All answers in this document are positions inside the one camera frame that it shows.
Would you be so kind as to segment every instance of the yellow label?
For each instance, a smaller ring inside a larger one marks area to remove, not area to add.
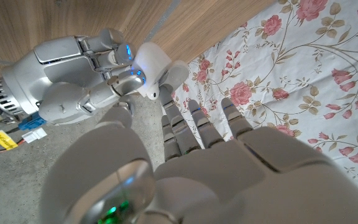
[[[6,150],[11,150],[17,147],[16,142],[14,142],[11,137],[9,137],[4,131],[0,130],[0,145]]]

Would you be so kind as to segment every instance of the blue connector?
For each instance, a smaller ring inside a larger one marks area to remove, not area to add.
[[[23,119],[23,121],[19,124],[20,130],[31,130],[34,128],[38,128],[39,126],[45,124],[47,121],[42,119],[38,112],[30,115],[28,118]]]

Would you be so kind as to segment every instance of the wooden wall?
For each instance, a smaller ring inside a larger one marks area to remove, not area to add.
[[[182,0],[152,42],[186,62],[225,38],[273,0]],[[15,62],[37,44],[118,29],[138,47],[172,0],[0,0],[0,60]]]

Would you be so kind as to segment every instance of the gray floor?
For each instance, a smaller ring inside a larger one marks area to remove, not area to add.
[[[141,96],[135,97],[135,103],[132,128],[143,140],[155,169],[163,162],[161,106]],[[77,124],[45,126],[48,136],[43,139],[0,153],[0,223],[39,223],[40,191],[48,170],[72,142],[93,128],[104,112]],[[21,134],[18,131],[11,137],[20,139]]]

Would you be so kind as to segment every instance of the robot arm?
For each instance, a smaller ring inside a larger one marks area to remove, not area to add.
[[[235,137],[224,142],[196,101],[201,149],[166,86],[165,163],[153,172],[126,105],[53,165],[42,223],[357,223],[358,188],[326,156],[272,128],[252,129],[222,100]]]
[[[177,88],[188,70],[153,43],[136,52],[119,31],[104,29],[44,42],[1,73],[0,128],[36,113],[52,124],[78,122],[136,91],[155,100],[161,84]]]

